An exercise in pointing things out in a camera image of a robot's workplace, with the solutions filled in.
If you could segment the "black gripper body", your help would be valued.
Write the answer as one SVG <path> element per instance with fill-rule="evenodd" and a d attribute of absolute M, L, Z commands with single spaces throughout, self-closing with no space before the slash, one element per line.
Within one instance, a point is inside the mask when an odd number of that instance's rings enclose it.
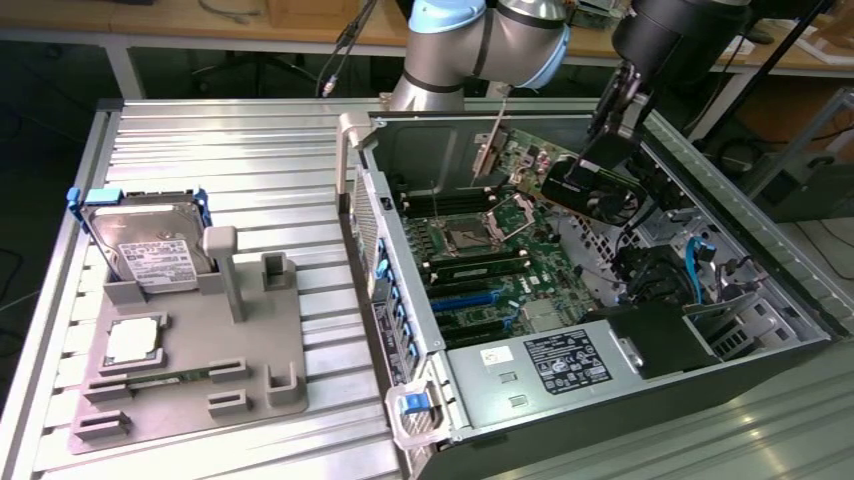
<path fill-rule="evenodd" d="M 747 1 L 636 0 L 612 47 L 642 86 L 690 82 L 708 73 L 749 17 Z"/>

